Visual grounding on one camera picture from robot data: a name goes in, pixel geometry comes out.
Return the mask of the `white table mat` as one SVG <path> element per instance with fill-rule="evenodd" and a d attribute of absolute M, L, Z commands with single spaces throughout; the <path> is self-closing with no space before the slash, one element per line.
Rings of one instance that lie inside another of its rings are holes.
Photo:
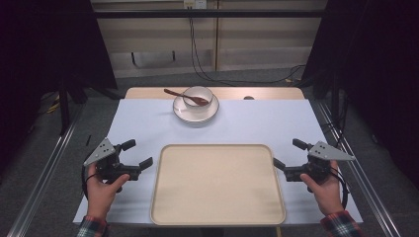
<path fill-rule="evenodd" d="M 173 113 L 170 100 L 122 100 L 108 133 L 114 143 L 134 139 L 122 153 L 126 164 L 152 157 L 154 164 L 136 182 L 125 184 L 108 214 L 115 224 L 156 226 L 150 217 L 162 149 L 172 144 L 263 144 L 273 159 L 289 166 L 306 161 L 306 153 L 293 146 L 294 138 L 308 143 L 322 139 L 307 100 L 222 100 L 216 115 L 203 123 L 184 122 Z M 287 182 L 277 170 L 286 219 L 284 224 L 311 224 L 322 217 L 313 196 L 302 183 Z"/>

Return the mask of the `brown wooden spoon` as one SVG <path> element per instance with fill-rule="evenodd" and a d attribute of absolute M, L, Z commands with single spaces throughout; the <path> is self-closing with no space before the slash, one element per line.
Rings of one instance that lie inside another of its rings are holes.
<path fill-rule="evenodd" d="M 206 100 L 204 98 L 187 96 L 187 95 L 184 95 L 184 94 L 181 94 L 181 93 L 174 92 L 174 91 L 169 90 L 169 89 L 164 89 L 164 92 L 166 94 L 169 94 L 169 95 L 173 95 L 173 96 L 178 96 L 178 97 L 189 99 L 189 100 L 191 100 L 192 102 L 194 102 L 198 106 L 206 106 L 206 105 L 208 105 L 210 103 L 208 100 Z"/>

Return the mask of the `person's right hand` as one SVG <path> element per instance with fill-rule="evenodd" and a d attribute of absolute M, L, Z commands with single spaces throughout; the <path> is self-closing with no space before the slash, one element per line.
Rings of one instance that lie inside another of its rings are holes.
<path fill-rule="evenodd" d="M 329 175 L 321 185 L 318 185 L 307 174 L 301 174 L 300 178 L 312 190 L 319 210 L 325 216 L 344 210 L 340 200 L 340 182 L 336 177 Z"/>

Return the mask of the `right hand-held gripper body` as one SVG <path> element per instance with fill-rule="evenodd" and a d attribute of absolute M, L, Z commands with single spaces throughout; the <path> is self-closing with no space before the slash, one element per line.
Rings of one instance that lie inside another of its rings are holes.
<path fill-rule="evenodd" d="M 287 167 L 283 171 L 288 182 L 301 182 L 300 175 L 307 174 L 318 185 L 333 175 L 331 161 L 354 161 L 355 157 L 323 141 L 312 144 L 307 151 L 307 162 L 301 166 Z"/>

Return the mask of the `beige rectangular tray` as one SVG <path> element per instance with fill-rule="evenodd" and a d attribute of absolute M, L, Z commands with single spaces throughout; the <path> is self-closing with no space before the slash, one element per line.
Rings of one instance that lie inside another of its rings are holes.
<path fill-rule="evenodd" d="M 263 144 L 172 144 L 160 155 L 151 220 L 162 226 L 279 225 L 286 211 Z"/>

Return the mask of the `white plate dark rim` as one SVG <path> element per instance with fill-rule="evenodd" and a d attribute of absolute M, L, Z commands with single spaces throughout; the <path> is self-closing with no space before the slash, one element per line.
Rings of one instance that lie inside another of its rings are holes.
<path fill-rule="evenodd" d="M 208 121 L 216 115 L 218 108 L 219 101 L 217 97 L 213 97 L 209 107 L 202 112 L 189 109 L 181 97 L 176 97 L 173 102 L 173 113 L 177 118 L 185 122 Z"/>

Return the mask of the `black metal stand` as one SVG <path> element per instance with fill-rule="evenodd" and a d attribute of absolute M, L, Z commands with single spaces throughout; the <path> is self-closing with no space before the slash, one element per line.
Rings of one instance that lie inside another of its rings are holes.
<path fill-rule="evenodd" d="M 67 89 L 65 85 L 65 78 L 62 77 L 59 84 L 59 106 L 61 114 L 61 132 L 63 135 L 70 125 L 70 115 L 68 108 L 68 96 Z"/>
<path fill-rule="evenodd" d="M 338 71 L 334 71 L 331 89 L 331 116 L 335 125 L 339 126 L 339 76 Z"/>

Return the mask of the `black curtain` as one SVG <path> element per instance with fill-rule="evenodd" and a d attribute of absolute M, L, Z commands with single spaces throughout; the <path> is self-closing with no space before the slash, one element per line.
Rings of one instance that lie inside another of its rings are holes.
<path fill-rule="evenodd" d="M 34 124 L 41 97 L 115 89 L 91 0 L 0 0 L 0 174 Z"/>
<path fill-rule="evenodd" d="M 302 81 L 344 90 L 419 189 L 419 0 L 327 0 Z"/>

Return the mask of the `white bowl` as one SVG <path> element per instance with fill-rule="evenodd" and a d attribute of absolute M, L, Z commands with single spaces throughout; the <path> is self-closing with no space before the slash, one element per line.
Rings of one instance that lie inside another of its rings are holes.
<path fill-rule="evenodd" d="M 204 98 L 209 101 L 209 104 L 206 106 L 198 106 L 191 100 L 183 98 L 183 101 L 186 107 L 194 111 L 203 111 L 205 109 L 208 109 L 212 103 L 213 93 L 207 87 L 203 87 L 203 86 L 190 87 L 186 91 L 184 91 L 183 94 L 187 96 Z"/>

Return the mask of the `person's left hand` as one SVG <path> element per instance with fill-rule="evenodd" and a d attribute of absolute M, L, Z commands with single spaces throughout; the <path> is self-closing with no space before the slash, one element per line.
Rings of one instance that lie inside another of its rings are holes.
<path fill-rule="evenodd" d="M 104 184 L 97 174 L 96 164 L 92 163 L 88 168 L 87 215 L 105 220 L 116 197 L 117 190 L 129 180 L 128 174 L 123 174 L 111 184 Z"/>

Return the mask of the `black horizontal bar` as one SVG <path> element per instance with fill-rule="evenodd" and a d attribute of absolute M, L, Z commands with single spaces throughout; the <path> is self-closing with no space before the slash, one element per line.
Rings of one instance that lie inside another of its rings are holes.
<path fill-rule="evenodd" d="M 130 18 L 322 18 L 325 10 L 101 10 L 99 19 Z"/>

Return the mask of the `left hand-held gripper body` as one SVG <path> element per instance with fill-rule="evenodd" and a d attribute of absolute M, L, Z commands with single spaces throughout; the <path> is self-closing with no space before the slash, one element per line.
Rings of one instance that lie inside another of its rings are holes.
<path fill-rule="evenodd" d="M 83 163 L 83 193 L 87 194 L 85 169 L 92 163 L 96 164 L 97 174 L 108 184 L 113 183 L 123 174 L 128 174 L 131 181 L 137 181 L 141 170 L 139 166 L 126 166 L 120 161 L 121 145 L 114 145 L 109 138 L 104 138 L 89 154 Z"/>

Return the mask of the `white wall socket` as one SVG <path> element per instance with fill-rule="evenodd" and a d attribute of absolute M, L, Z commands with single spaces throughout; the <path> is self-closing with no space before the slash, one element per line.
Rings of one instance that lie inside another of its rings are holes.
<path fill-rule="evenodd" d="M 207 0 L 183 0 L 185 9 L 203 10 L 208 6 Z"/>

